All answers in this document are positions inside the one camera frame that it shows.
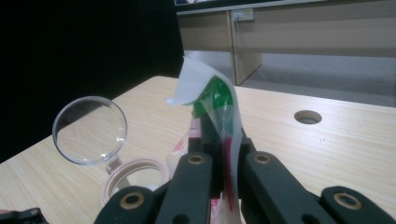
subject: floor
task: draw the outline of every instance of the floor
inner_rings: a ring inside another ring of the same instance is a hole
[[[232,78],[228,52],[185,51]],[[396,107],[396,58],[263,54],[241,86]]]

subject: wooden tabletop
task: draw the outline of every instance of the wooden tabletop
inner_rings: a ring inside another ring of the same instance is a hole
[[[191,108],[170,106],[177,79],[154,77],[114,99],[127,120],[123,161],[164,160],[188,131]],[[307,190],[354,189],[396,218],[396,108],[236,87],[243,126],[258,150],[277,156]],[[302,110],[322,121],[303,124]],[[0,164],[0,209],[40,207],[49,223],[93,223],[104,165],[65,160],[48,137]]]

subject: green and white plastic bag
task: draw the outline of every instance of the green and white plastic bag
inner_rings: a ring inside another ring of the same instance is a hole
[[[237,171],[242,141],[242,122],[233,83],[221,72],[207,64],[184,58],[174,98],[170,105],[193,105],[192,116],[207,113],[222,142],[224,163],[224,192],[219,216],[213,223],[241,223]]]

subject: black backdrop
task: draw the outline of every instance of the black backdrop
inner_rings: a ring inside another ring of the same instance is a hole
[[[69,102],[177,77],[173,0],[2,1],[0,162],[51,135]]]

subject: power outlet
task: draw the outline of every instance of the power outlet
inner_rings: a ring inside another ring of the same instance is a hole
[[[232,11],[233,21],[253,21],[253,8],[237,9]]]

